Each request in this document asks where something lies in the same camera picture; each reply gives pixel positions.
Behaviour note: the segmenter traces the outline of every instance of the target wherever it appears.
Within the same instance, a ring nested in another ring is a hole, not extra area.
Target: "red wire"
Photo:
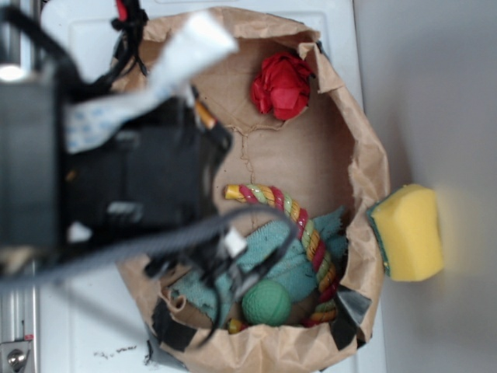
[[[124,6],[122,0],[116,0],[117,4],[117,12],[119,13],[119,21],[126,21],[127,20],[127,9],[126,6]]]

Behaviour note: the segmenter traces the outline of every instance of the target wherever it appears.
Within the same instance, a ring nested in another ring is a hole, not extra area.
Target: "rope toy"
[[[302,320],[302,325],[311,327],[321,322],[332,321],[336,317],[335,296],[339,279],[336,275],[335,264],[321,240],[315,224],[309,218],[307,210],[293,200],[287,193],[274,186],[260,184],[228,185],[224,190],[224,198],[249,204],[267,204],[277,208],[290,217],[298,227],[298,239],[306,253],[312,268],[316,273],[316,283],[320,293],[319,303],[308,319]]]

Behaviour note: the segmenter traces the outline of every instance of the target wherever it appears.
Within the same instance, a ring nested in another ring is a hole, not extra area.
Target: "gray wall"
[[[365,111],[392,186],[437,192],[446,269],[387,279],[390,373],[497,371],[497,1],[355,0]]]

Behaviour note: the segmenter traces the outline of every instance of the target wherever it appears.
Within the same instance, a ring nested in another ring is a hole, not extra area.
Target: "screw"
[[[15,372],[18,372],[23,369],[26,364],[26,354],[24,354],[21,350],[12,350],[7,356],[7,361],[12,369]]]

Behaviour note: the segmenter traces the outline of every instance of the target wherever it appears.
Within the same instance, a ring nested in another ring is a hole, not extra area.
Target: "black tape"
[[[150,340],[148,340],[148,356],[145,357],[145,365],[148,365],[150,361],[154,361],[158,364],[167,365],[181,371],[188,371],[188,368],[184,363],[176,359],[169,352],[161,349],[157,337],[152,334],[149,328],[147,328],[147,331]]]
[[[173,350],[185,352],[192,342],[196,329],[176,322],[163,299],[159,299],[152,315],[152,327],[159,342],[164,342]]]
[[[335,303],[338,315],[330,327],[336,346],[342,350],[357,339],[357,331],[372,301],[358,292],[340,285],[336,293]]]

